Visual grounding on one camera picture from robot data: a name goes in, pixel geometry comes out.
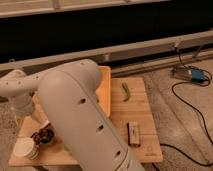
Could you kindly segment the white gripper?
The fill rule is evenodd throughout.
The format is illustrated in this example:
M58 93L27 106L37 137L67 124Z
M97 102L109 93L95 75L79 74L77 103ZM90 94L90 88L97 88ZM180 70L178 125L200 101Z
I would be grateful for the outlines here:
M17 96L12 99L12 111L21 117L30 116L35 110L30 96Z

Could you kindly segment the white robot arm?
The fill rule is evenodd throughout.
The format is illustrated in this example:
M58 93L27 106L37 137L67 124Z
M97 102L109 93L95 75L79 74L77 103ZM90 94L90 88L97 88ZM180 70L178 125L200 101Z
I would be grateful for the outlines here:
M83 171L145 171L98 104L101 71L92 60L69 62L32 75L0 78L0 96L20 105L36 92L48 120Z

